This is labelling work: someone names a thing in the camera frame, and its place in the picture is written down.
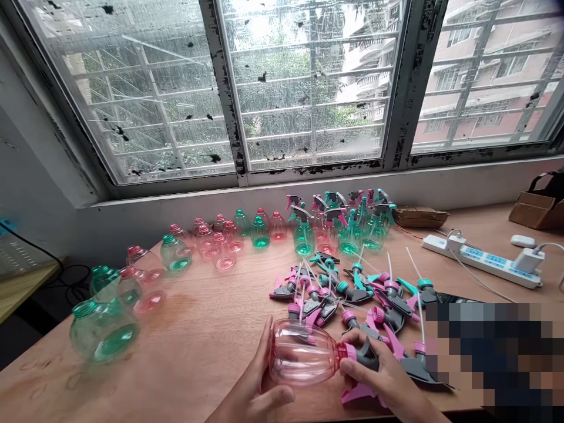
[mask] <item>window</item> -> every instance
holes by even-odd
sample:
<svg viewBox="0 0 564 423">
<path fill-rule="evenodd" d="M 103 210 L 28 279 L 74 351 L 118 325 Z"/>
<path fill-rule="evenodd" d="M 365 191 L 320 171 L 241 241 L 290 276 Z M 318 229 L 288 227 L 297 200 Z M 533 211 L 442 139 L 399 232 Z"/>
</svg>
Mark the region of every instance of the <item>window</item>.
<svg viewBox="0 0 564 423">
<path fill-rule="evenodd" d="M 439 73 L 437 80 L 437 91 L 445 91 L 454 89 L 456 80 L 458 79 L 458 70 L 446 70 Z"/>
<path fill-rule="evenodd" d="M 558 9 L 538 19 L 498 16 L 500 2 L 439 2 L 432 32 L 430 3 L 11 0 L 2 11 L 47 79 L 45 101 L 119 193 L 434 166 L 451 150 L 464 151 L 457 163 L 554 152 Z M 449 47 L 471 34 L 482 47 L 437 49 L 439 30 Z M 535 147 L 479 155 L 475 138 Z"/>
<path fill-rule="evenodd" d="M 472 32 L 471 28 L 463 28 L 463 29 L 456 29 L 451 31 L 450 36 L 448 37 L 448 43 L 446 47 L 454 46 L 468 38 L 470 38 L 470 33 Z"/>
</svg>

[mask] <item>pink bottle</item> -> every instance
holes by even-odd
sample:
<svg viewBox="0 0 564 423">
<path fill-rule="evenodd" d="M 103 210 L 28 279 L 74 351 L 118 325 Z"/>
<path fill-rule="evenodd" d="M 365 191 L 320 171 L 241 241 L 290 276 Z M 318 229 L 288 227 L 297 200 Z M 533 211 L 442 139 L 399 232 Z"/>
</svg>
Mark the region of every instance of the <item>pink bottle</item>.
<svg viewBox="0 0 564 423">
<path fill-rule="evenodd" d="M 130 246 L 127 248 L 127 258 L 125 262 L 128 266 L 133 266 L 139 270 L 146 270 L 157 273 L 158 275 L 165 273 L 160 258 L 151 250 L 146 250 L 139 246 Z"/>
<path fill-rule="evenodd" d="M 224 229 L 225 229 L 225 219 L 223 218 L 222 214 L 218 214 L 217 219 L 213 224 L 212 230 L 215 233 L 215 232 L 223 232 Z"/>
<path fill-rule="evenodd" d="M 257 214 L 256 216 L 260 216 L 263 218 L 263 222 L 266 225 L 266 227 L 268 227 L 270 225 L 270 219 L 268 218 L 268 214 L 265 213 L 264 209 L 262 207 L 259 207 L 257 209 Z"/>
<path fill-rule="evenodd" d="M 269 367 L 270 377 L 276 383 L 296 387 L 321 383 L 339 370 L 345 357 L 356 360 L 356 349 L 349 344 L 337 344 L 317 326 L 289 319 L 273 324 Z"/>
<path fill-rule="evenodd" d="M 275 211 L 272 214 L 268 230 L 270 231 L 270 239 L 272 241 L 284 241 L 287 238 L 288 228 L 286 221 L 280 216 L 279 212 Z"/>
<path fill-rule="evenodd" d="M 117 297 L 135 314 L 145 314 L 160 306 L 166 298 L 160 276 L 126 266 L 119 271 Z"/>
<path fill-rule="evenodd" d="M 194 242 L 192 240 L 192 235 L 186 229 L 181 228 L 177 224 L 172 224 L 170 225 L 170 234 L 174 238 L 179 239 L 184 244 L 186 244 L 186 247 L 188 247 L 191 253 L 196 249 L 196 246 L 194 245 Z"/>
<path fill-rule="evenodd" d="M 231 243 L 233 251 L 235 252 L 241 251 L 245 246 L 241 231 L 235 226 L 232 220 L 226 220 L 223 236 Z"/>
<path fill-rule="evenodd" d="M 206 224 L 200 225 L 198 229 L 196 247 L 198 248 L 198 253 L 200 253 L 204 259 L 209 259 L 214 253 L 213 233 Z"/>
<path fill-rule="evenodd" d="M 203 224 L 206 224 L 206 222 L 204 222 L 204 220 L 201 217 L 195 218 L 194 222 L 195 222 L 195 224 L 194 224 L 194 227 L 192 228 L 192 235 L 197 236 L 200 226 L 203 225 Z"/>
<path fill-rule="evenodd" d="M 225 239 L 221 232 L 213 235 L 214 250 L 212 252 L 211 262 L 218 270 L 227 270 L 232 268 L 237 262 L 237 255 L 233 250 L 233 245 Z"/>
</svg>

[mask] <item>cardboard box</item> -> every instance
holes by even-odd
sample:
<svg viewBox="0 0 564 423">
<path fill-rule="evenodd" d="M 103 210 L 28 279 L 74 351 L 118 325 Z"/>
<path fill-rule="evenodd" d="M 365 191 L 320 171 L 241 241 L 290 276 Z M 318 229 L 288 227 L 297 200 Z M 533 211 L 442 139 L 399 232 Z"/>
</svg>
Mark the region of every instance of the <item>cardboard box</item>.
<svg viewBox="0 0 564 423">
<path fill-rule="evenodd" d="M 523 191 L 511 210 L 509 221 L 533 229 L 562 229 L 564 200 L 547 196 L 546 190 Z"/>
<path fill-rule="evenodd" d="M 429 207 L 398 206 L 392 211 L 394 220 L 403 227 L 428 227 L 440 228 L 449 216 L 447 212 L 441 212 Z"/>
</svg>

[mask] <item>white device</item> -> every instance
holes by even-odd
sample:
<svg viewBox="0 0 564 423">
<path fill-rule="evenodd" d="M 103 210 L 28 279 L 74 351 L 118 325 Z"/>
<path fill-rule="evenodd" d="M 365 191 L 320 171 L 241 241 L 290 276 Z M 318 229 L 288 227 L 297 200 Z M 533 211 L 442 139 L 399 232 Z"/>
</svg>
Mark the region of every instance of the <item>white device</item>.
<svg viewBox="0 0 564 423">
<path fill-rule="evenodd" d="M 513 235 L 511 237 L 511 243 L 513 245 L 516 245 L 518 247 L 523 247 L 523 248 L 535 248 L 536 247 L 536 241 L 531 238 L 531 237 L 526 237 L 523 235 Z"/>
<path fill-rule="evenodd" d="M 542 287 L 541 271 L 536 267 L 545 259 L 542 251 L 535 253 L 531 249 L 524 249 L 521 254 L 511 261 L 482 250 L 468 247 L 462 236 L 451 235 L 448 240 L 434 235 L 427 235 L 421 246 L 428 250 L 450 257 L 455 254 L 458 259 L 469 266 L 476 267 L 500 278 L 514 282 L 525 288 Z"/>
</svg>

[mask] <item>power strip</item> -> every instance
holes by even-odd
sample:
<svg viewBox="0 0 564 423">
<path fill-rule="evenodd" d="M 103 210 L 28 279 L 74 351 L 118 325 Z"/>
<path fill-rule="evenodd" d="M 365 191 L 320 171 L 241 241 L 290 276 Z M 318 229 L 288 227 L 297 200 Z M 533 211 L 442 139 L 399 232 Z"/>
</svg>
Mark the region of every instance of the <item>power strip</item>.
<svg viewBox="0 0 564 423">
<path fill-rule="evenodd" d="M 454 253 L 464 264 L 499 276 L 525 288 L 535 289 L 542 287 L 540 270 L 534 269 L 533 273 L 517 270 L 513 267 L 511 260 L 470 248 L 464 245 L 465 243 L 466 240 L 464 238 L 455 235 L 451 235 L 448 241 L 438 236 L 427 235 L 423 239 L 421 246 L 453 260 L 452 254 Z"/>
</svg>

